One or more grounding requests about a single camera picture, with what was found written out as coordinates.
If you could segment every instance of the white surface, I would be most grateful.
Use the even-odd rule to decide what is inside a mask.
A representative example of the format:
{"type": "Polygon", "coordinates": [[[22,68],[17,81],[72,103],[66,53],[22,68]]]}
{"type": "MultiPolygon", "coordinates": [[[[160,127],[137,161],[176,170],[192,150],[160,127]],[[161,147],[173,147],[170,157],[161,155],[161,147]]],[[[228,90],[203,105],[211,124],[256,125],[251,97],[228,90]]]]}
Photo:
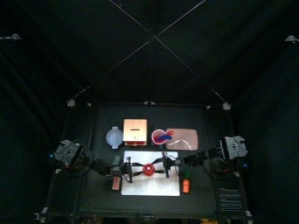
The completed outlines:
{"type": "MultiPolygon", "coordinates": [[[[160,151],[125,151],[124,160],[130,157],[130,163],[141,165],[152,163],[162,156],[160,151]]],[[[177,158],[176,151],[166,151],[166,156],[177,158]]],[[[162,170],[162,163],[153,165],[156,170],[162,170]]],[[[132,168],[133,172],[142,170],[141,166],[132,168]]],[[[165,178],[164,173],[154,173],[146,177],[144,174],[133,177],[133,183],[121,181],[121,195],[150,195],[150,196],[180,196],[180,183],[174,168],[170,169],[170,177],[165,178]]]]}

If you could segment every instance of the orange box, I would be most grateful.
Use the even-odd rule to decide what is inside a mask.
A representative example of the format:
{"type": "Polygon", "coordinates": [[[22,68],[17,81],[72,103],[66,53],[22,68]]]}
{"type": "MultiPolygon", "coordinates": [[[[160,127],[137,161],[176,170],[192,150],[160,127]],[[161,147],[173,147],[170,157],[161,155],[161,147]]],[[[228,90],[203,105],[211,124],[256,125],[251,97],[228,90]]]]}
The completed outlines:
{"type": "Polygon", "coordinates": [[[124,120],[124,142],[125,145],[146,145],[146,120],[124,120]]]}

